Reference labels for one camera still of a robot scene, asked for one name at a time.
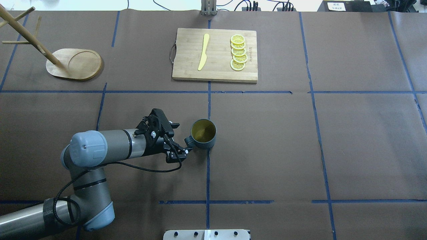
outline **yellow knife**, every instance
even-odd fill
[[[206,55],[206,47],[208,46],[208,42],[209,34],[205,33],[205,35],[203,36],[202,56],[200,57],[199,67],[197,68],[198,71],[202,70],[203,66],[206,63],[206,59],[208,58],[208,56]]]

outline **white paper label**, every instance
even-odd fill
[[[344,3],[328,3],[328,8],[331,11],[345,11]]]

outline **white floor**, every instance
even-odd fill
[[[217,5],[228,3],[230,0],[217,0]],[[156,0],[160,5],[170,10],[200,10],[200,0]],[[226,6],[220,6],[219,9],[233,11],[240,0],[233,0]],[[291,1],[299,12],[316,12],[322,0],[293,0]],[[414,4],[419,12],[426,12],[426,6],[421,5],[420,0]],[[34,6],[36,10],[51,11],[108,11],[122,10],[128,7],[127,0],[105,1],[105,0],[0,0],[0,3],[7,10],[27,10]],[[258,0],[258,7],[262,11],[271,11],[276,3],[268,0]],[[156,5],[152,0],[129,0],[129,8],[135,10],[164,10]]]

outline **cutting board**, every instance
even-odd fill
[[[210,36],[206,48],[208,58],[203,69],[198,71],[205,33]],[[243,35],[246,43],[248,61],[241,71],[235,71],[230,67],[232,60],[230,37],[235,34]],[[256,83],[258,81],[257,32],[178,28],[172,79]]]

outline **lemon slice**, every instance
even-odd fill
[[[245,63],[248,61],[248,56],[245,54],[243,56],[233,56],[233,60],[237,63]]]
[[[245,43],[243,43],[243,44],[234,44],[234,43],[231,43],[231,47],[234,48],[234,49],[240,50],[240,49],[245,48],[246,44]]]
[[[236,57],[241,57],[244,56],[246,54],[246,49],[231,49],[231,53],[236,56]]]
[[[235,71],[241,71],[241,70],[243,70],[243,68],[245,68],[245,64],[244,63],[238,63],[234,60],[231,60],[230,67]]]
[[[234,44],[243,44],[245,42],[245,37],[240,34],[235,34],[231,36],[230,41]]]

